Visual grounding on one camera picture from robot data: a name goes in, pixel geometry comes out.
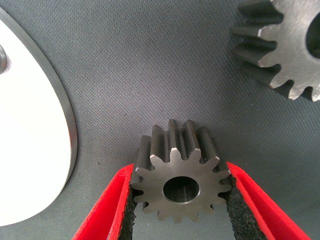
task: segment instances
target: gear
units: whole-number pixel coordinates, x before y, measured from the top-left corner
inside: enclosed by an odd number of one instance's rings
[[[319,100],[320,0],[247,0],[238,9],[249,18],[231,30],[245,38],[233,50],[242,70],[272,89],[290,80],[291,100],[306,88]]]
[[[224,180],[230,172],[219,171],[219,161],[207,130],[195,131],[191,120],[177,129],[171,119],[168,131],[154,125],[152,137],[142,136],[137,151],[131,186],[143,194],[134,201],[144,203],[145,213],[157,211],[159,220],[196,221],[199,212],[213,213],[212,204],[225,203],[218,194],[232,188]]]

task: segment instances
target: large metal gear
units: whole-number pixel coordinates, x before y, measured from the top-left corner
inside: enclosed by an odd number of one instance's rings
[[[159,220],[196,221],[199,212],[213,213],[213,204],[225,203],[218,194],[232,188],[223,181],[230,172],[219,171],[219,161],[205,128],[195,131],[190,120],[180,129],[170,120],[167,131],[154,125],[137,151],[131,186],[143,194],[134,201],[144,203],[145,213],[157,211]]]
[[[233,52],[246,73],[275,89],[291,82],[295,100],[306,88],[320,99],[320,0],[247,0],[238,9],[249,24],[231,32],[245,37]]]

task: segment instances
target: textured fabric surface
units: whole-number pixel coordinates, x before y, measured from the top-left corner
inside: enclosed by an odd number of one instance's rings
[[[320,239],[320,102],[290,101],[239,71],[240,0],[0,0],[43,50],[72,104],[78,156],[60,196],[0,227],[4,240],[68,240],[141,135],[192,119],[220,158],[244,169]],[[233,239],[226,208],[197,223],[156,220],[138,204],[133,239]]]

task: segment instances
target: red plastic jaw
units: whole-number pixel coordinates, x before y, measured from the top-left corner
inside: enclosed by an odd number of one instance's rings
[[[130,194],[133,164],[120,169],[93,206],[72,240],[117,240]]]

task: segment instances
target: gear tooth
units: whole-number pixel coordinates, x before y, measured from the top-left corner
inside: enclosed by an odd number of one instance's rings
[[[174,119],[170,119],[168,123],[168,148],[169,150],[179,149],[177,124]]]
[[[144,198],[145,198],[144,194],[139,195],[139,196],[135,196],[133,198],[133,201],[135,201],[136,203],[144,203],[146,201]]]
[[[137,168],[135,169],[135,172],[136,172],[139,176],[143,177],[144,179],[147,179],[147,178],[150,176],[150,173],[151,173],[149,170],[147,170],[147,169],[145,169],[145,168],[141,168],[141,167],[137,167]]]
[[[296,100],[298,97],[300,97],[304,90],[305,87],[297,86],[296,84],[294,84],[289,91],[288,98],[291,100]]]
[[[167,217],[169,217],[169,215],[167,215],[167,214],[165,214],[165,213],[163,213],[163,212],[158,211],[158,213],[157,213],[157,218],[158,218],[159,221],[163,221],[163,220],[165,220]]]
[[[171,148],[170,151],[170,161],[181,161],[182,155],[181,152],[177,148]]]
[[[264,41],[274,41],[269,30],[274,25],[240,25],[231,28],[231,33],[244,38],[258,38]]]
[[[199,220],[199,214],[197,212],[189,213],[187,214],[187,217],[193,222],[197,222]]]
[[[219,164],[219,159],[215,157],[214,159],[208,160],[204,166],[210,170],[213,170]]]
[[[214,204],[225,204],[227,201],[222,198],[222,197],[219,197],[217,196],[215,199],[214,199]]]
[[[219,172],[215,172],[214,173],[218,179],[222,180],[227,178],[230,175],[230,171],[229,170],[225,170],[225,171],[219,171]]]
[[[278,17],[281,15],[273,5],[272,0],[247,0],[239,4],[238,9],[243,15],[253,18]]]
[[[183,124],[183,135],[186,158],[192,161],[200,161],[201,151],[193,121],[187,120]]]
[[[261,82],[264,85],[267,85],[271,88],[275,88],[276,81],[277,81],[277,75],[280,71],[280,66],[276,65],[273,67],[258,67],[251,63],[245,62],[241,66],[241,70],[245,72],[246,74],[250,75],[251,77],[255,78],[259,82]]]
[[[223,184],[219,188],[220,188],[220,190],[219,190],[220,193],[226,193],[226,192],[230,192],[232,190],[232,186],[228,185],[228,184]]]
[[[272,50],[270,50],[267,47],[254,47],[251,44],[248,43],[240,43],[238,46],[236,46],[232,52],[241,60],[251,63],[253,65],[256,65],[258,67],[269,67],[265,66],[266,60],[261,60],[264,58],[264,56],[268,53],[270,53]]]
[[[136,172],[137,169],[152,170],[152,165],[150,161],[150,147],[151,138],[149,136],[142,136],[134,167]]]
[[[144,205],[143,206],[143,212],[145,214],[150,214],[152,212],[155,212],[157,209],[155,207],[153,207],[153,205]]]
[[[264,55],[258,62],[259,67],[270,68],[276,65],[274,60],[274,55],[275,55],[274,51],[268,52],[266,55]]]
[[[183,219],[184,219],[184,216],[181,216],[181,215],[173,216],[173,221],[175,224],[180,224]]]
[[[166,150],[165,150],[165,135],[162,128],[158,125],[154,125],[152,128],[152,139],[151,139],[151,147],[150,147],[150,161],[152,165],[157,168],[166,158]]]
[[[141,182],[132,182],[130,185],[131,185],[131,188],[135,190],[140,190],[140,191],[144,190],[144,185]]]
[[[315,87],[312,89],[311,99],[313,102],[320,100],[320,89]]]
[[[276,89],[276,88],[282,86],[283,84],[285,84],[288,80],[289,80],[288,77],[285,76],[282,71],[280,71],[279,73],[277,73],[273,77],[273,79],[271,80],[269,86],[272,89]]]
[[[206,167],[215,168],[219,163],[217,151],[214,142],[209,136],[205,127],[201,127],[196,131],[196,137],[201,149],[202,161],[206,163]]]

